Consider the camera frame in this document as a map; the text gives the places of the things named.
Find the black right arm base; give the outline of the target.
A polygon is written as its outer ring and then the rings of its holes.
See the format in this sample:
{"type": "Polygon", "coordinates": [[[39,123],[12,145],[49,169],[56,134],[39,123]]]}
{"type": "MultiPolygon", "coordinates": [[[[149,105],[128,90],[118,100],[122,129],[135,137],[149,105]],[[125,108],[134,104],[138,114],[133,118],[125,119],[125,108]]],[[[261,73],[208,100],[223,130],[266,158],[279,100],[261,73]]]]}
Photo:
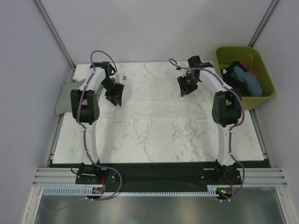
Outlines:
{"type": "Polygon", "coordinates": [[[242,182],[236,163],[222,166],[217,161],[210,168],[200,168],[199,179],[206,185],[238,185],[242,182]]]}

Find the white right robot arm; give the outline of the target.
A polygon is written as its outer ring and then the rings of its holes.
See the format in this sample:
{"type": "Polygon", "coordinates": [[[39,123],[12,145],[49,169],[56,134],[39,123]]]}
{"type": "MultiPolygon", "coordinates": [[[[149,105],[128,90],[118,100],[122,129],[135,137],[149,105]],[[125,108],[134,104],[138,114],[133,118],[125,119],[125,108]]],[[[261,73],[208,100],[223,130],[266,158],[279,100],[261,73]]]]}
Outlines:
{"type": "Polygon", "coordinates": [[[177,78],[180,95],[184,97],[197,90],[199,82],[214,95],[211,114],[219,135],[216,161],[220,166],[232,166],[236,163],[233,156],[234,128],[245,119],[241,94],[216,74],[211,63],[202,62],[199,56],[192,56],[187,61],[188,67],[183,68],[187,72],[177,78]]]}

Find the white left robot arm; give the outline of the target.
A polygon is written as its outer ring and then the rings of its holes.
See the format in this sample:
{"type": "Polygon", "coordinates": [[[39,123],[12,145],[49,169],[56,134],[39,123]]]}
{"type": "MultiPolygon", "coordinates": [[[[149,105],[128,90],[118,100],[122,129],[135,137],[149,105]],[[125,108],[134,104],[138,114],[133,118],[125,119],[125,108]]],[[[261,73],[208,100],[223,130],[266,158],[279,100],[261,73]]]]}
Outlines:
{"type": "Polygon", "coordinates": [[[97,99],[99,87],[103,87],[105,98],[114,106],[122,106],[124,85],[116,83],[112,75],[116,69],[109,62],[93,63],[90,66],[89,76],[77,89],[72,89],[71,112],[73,118],[80,125],[83,134],[83,154],[81,162],[92,165],[99,162],[96,148],[96,122],[100,116],[100,107],[97,99]]]}

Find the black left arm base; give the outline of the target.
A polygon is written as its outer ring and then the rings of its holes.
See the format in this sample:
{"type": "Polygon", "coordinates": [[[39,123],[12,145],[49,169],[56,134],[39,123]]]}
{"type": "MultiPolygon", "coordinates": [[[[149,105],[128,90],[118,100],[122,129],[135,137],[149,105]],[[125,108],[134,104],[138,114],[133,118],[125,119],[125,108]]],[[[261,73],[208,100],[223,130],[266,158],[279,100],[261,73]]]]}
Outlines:
{"type": "Polygon", "coordinates": [[[94,165],[74,164],[71,172],[76,175],[76,184],[114,185],[120,183],[120,178],[115,171],[94,165]]]}

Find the white t-shirt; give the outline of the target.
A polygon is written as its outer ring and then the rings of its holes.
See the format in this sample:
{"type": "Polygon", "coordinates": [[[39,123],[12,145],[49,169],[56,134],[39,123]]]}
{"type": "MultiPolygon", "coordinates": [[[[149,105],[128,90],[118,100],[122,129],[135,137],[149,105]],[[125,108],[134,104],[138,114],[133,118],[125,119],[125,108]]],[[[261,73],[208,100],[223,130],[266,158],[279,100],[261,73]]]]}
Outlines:
{"type": "Polygon", "coordinates": [[[206,119],[199,91],[181,97],[175,78],[127,79],[123,84],[122,106],[101,95],[103,119],[206,119]]]}

